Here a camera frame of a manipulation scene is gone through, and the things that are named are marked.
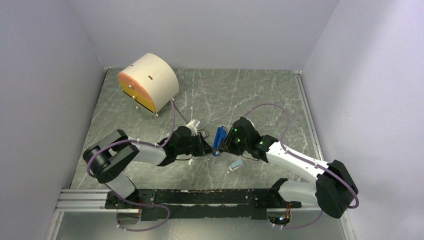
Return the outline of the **light blue small stapler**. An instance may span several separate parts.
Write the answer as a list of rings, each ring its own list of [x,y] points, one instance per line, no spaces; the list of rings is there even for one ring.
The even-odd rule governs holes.
[[[229,166],[229,170],[230,171],[235,171],[237,170],[240,166],[242,166],[244,164],[244,162],[241,159],[238,159],[234,162],[232,162]]]

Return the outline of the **staple tray with staples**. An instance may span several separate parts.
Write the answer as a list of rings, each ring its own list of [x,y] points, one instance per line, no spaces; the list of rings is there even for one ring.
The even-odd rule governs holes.
[[[205,129],[201,129],[201,130],[199,130],[199,132],[205,137],[205,138],[207,138],[207,137],[209,137],[209,132],[207,131],[207,130],[205,130]]]

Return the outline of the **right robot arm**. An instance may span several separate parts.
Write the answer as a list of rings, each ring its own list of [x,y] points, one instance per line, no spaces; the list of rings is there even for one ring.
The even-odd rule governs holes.
[[[286,180],[270,193],[270,202],[282,207],[287,202],[317,205],[328,216],[339,219],[347,209],[358,207],[358,188],[339,160],[326,162],[300,153],[270,135],[260,135],[253,123],[241,117],[227,132],[218,150],[282,166],[305,182]]]

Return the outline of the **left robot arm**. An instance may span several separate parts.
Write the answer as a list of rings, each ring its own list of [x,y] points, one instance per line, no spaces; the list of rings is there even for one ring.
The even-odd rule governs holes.
[[[131,161],[165,167],[175,161],[183,161],[185,156],[201,157],[212,152],[213,148],[201,132],[179,126],[157,144],[131,138],[118,129],[88,147],[82,158],[90,175],[117,193],[118,201],[124,207],[132,208],[138,203],[139,192],[124,174]]]

